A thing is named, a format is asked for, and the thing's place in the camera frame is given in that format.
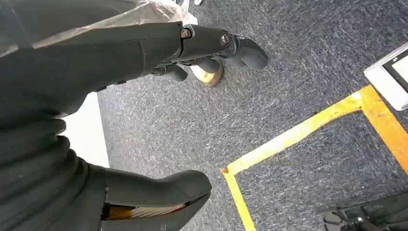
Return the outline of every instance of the black object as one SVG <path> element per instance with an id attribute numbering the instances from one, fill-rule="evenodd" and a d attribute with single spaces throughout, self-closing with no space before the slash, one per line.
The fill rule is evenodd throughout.
<path id="1" fill-rule="evenodd" d="M 408 231 L 408 193 L 324 214 L 326 231 Z"/>
<path id="2" fill-rule="evenodd" d="M 0 231 L 177 231 L 208 200 L 211 184 L 201 172 L 153 180 L 96 167 L 59 136 L 59 118 L 106 86 L 150 73 L 184 80 L 177 64 L 215 72 L 219 59 L 254 69 L 268 62 L 249 39 L 181 22 L 87 27 L 59 37 L 132 11 L 135 3 L 154 1 L 0 0 Z M 182 38 L 183 30 L 189 33 Z M 184 207 L 156 217 L 107 215 L 115 206 L 176 205 Z"/>

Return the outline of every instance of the yellow tape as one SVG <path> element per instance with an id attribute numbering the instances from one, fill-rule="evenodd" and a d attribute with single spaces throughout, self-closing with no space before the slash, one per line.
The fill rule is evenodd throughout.
<path id="1" fill-rule="evenodd" d="M 362 110 L 381 139 L 408 174 L 408 134 L 372 86 L 360 90 Z"/>
<path id="2" fill-rule="evenodd" d="M 332 120 L 362 110 L 382 140 L 408 174 L 408 134 L 370 85 L 353 93 L 313 117 L 287 130 L 259 148 L 230 163 L 222 174 L 231 190 L 238 212 L 247 231 L 254 231 L 254 222 L 234 177 L 235 174 L 283 151 L 301 141 Z"/>
<path id="3" fill-rule="evenodd" d="M 241 194 L 237 180 L 235 179 L 234 175 L 228 172 L 227 168 L 222 170 L 222 174 L 224 175 L 228 187 L 231 190 L 232 198 L 235 201 L 235 205 L 237 206 L 238 213 L 240 214 L 245 230 L 255 231 L 256 229 L 254 222 L 251 219 L 251 215 L 249 215 L 248 208 L 246 207 L 245 201 L 243 200 L 243 196 Z"/>
<path id="4" fill-rule="evenodd" d="M 263 144 L 259 148 L 245 154 L 238 160 L 230 163 L 228 165 L 230 174 L 235 175 L 303 140 L 310 133 L 316 131 L 330 121 L 359 110 L 361 108 L 361 102 L 360 94 L 350 95 L 344 100 L 332 105 L 324 111 L 275 137 L 271 141 Z"/>

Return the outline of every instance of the gray fabric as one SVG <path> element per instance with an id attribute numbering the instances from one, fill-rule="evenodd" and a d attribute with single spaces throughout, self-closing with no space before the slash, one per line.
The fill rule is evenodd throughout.
<path id="1" fill-rule="evenodd" d="M 155 178 L 203 171 L 214 186 L 212 197 L 183 230 L 243 230 L 220 170 L 368 85 L 363 70 L 408 41 L 407 5 L 403 0 L 192 5 L 200 24 L 258 42 L 271 58 L 269 66 L 261 71 L 226 66 L 215 88 L 193 76 L 183 83 L 144 77 L 100 92 L 111 166 Z M 393 113 L 408 129 L 408 114 Z M 307 167 L 290 158 L 307 160 Z M 279 174 L 290 180 L 276 181 Z M 408 188 L 405 173 L 362 114 L 330 123 L 237 178 L 262 231 L 321 230 L 318 212 L 326 207 Z M 313 190 L 305 189 L 318 179 Z M 279 198 L 286 201 L 276 203 Z"/>

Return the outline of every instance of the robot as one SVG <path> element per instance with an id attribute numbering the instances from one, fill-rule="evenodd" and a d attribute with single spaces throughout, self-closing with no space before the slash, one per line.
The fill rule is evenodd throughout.
<path id="1" fill-rule="evenodd" d="M 175 3 L 0 0 L 0 231 L 180 230 L 211 195 L 204 173 L 91 165 L 58 136 L 59 118 L 92 91 L 148 74 L 181 81 L 179 65 L 214 73 L 219 60 L 268 64 L 248 38 L 183 25 Z"/>

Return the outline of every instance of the metal bolt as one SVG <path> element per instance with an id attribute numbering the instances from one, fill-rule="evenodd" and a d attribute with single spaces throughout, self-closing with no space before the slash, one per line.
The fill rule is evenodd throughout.
<path id="1" fill-rule="evenodd" d="M 191 31 L 189 29 L 182 29 L 180 35 L 182 39 L 189 39 L 191 38 Z"/>
<path id="2" fill-rule="evenodd" d="M 231 44 L 231 35 L 227 34 L 226 32 L 224 32 L 221 35 L 221 45 L 227 47 Z"/>

